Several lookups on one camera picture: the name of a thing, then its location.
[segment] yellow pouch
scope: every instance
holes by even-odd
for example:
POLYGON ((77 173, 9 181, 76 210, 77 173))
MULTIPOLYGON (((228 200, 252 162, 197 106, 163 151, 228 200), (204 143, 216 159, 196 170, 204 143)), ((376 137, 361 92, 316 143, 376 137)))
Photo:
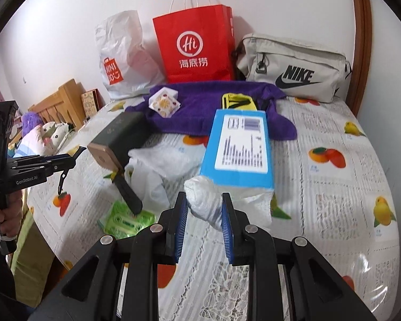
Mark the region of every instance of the yellow pouch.
POLYGON ((257 111, 252 97, 244 94, 226 93, 222 98, 222 108, 257 111))

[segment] purple plush toy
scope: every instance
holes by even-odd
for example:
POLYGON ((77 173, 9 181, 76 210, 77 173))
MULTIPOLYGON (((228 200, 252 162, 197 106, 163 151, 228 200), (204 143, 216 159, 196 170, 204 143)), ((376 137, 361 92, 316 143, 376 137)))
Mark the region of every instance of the purple plush toy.
POLYGON ((22 116, 22 137, 27 135, 37 125, 43 125, 43 119, 35 112, 27 112, 22 116))

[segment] bag zipper pull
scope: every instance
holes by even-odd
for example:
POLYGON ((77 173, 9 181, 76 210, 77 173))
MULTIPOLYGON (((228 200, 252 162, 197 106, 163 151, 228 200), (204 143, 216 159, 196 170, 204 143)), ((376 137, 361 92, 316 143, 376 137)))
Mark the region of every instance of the bag zipper pull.
POLYGON ((266 59, 266 53, 263 53, 263 58, 258 62, 257 69, 255 69, 255 72, 257 72, 258 74, 266 74, 267 73, 265 59, 266 59))

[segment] barcode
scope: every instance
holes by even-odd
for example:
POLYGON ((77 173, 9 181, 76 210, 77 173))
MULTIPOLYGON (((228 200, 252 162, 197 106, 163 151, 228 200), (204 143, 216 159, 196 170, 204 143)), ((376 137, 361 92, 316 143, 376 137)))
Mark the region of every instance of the barcode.
POLYGON ((260 120, 257 118, 245 118, 244 130, 246 131, 260 131, 260 120))

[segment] green cloth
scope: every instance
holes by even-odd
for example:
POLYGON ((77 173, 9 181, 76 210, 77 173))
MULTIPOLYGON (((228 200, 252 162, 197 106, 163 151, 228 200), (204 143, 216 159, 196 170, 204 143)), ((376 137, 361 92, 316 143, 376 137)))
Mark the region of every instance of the green cloth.
POLYGON ((18 301, 33 308, 39 305, 54 257, 28 211, 11 263, 18 301))

